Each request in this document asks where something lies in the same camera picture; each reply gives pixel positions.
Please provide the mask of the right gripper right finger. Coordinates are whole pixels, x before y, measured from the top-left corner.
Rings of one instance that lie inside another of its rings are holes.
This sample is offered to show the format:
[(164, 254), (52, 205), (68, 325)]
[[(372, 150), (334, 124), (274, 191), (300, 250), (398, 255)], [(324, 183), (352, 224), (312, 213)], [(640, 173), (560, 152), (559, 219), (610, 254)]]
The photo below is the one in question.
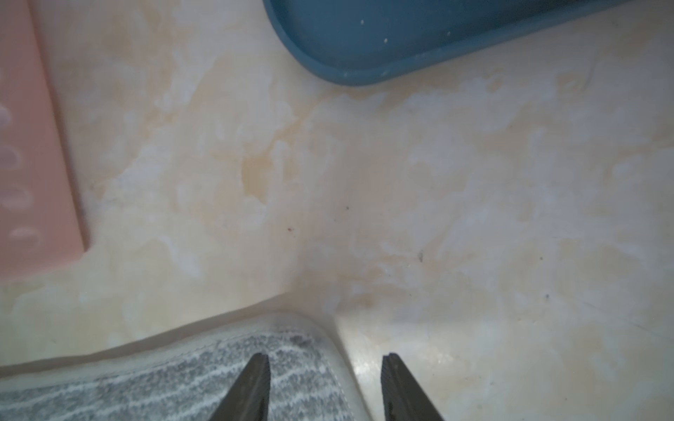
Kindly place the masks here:
[(398, 354), (383, 357), (381, 387), (387, 421), (443, 421)]

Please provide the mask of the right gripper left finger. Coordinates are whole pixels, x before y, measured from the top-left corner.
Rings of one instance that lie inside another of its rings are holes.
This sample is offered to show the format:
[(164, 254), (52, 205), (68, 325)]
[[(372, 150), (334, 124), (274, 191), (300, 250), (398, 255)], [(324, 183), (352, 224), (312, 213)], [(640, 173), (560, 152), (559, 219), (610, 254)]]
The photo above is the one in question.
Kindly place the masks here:
[(257, 353), (226, 393), (210, 421), (265, 421), (269, 415), (270, 360)]

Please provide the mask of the grey striped dishcloth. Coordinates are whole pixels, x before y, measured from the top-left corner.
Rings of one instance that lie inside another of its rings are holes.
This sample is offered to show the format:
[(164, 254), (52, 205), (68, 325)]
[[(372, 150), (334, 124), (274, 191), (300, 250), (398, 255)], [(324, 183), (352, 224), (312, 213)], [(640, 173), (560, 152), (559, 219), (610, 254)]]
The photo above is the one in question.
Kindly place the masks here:
[(68, 366), (39, 361), (1, 380), (4, 420), (207, 420), (254, 354), (270, 361), (271, 420), (367, 420), (336, 345), (314, 322), (272, 313), (165, 346)]

